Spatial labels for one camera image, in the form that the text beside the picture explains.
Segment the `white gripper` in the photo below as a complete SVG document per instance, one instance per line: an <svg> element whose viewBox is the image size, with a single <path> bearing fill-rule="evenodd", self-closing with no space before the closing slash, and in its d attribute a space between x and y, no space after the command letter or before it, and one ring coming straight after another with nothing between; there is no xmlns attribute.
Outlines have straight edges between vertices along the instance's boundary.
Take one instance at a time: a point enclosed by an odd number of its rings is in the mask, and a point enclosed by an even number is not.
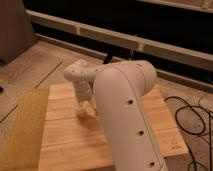
<svg viewBox="0 0 213 171"><path fill-rule="evenodd" d="M81 107L81 102L89 101L92 98L92 88L87 81L74 82L73 86L77 104Z"/></svg>

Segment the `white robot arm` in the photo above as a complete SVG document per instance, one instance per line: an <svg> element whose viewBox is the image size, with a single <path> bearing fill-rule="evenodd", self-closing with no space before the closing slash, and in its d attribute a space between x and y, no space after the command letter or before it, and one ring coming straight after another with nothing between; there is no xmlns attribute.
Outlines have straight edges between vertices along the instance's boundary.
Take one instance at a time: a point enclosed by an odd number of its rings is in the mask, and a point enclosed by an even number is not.
<svg viewBox="0 0 213 171"><path fill-rule="evenodd" d="M69 65L64 77L73 83L76 100L94 100L116 171L168 171L144 110L142 97L157 73L144 60L90 66Z"/></svg>

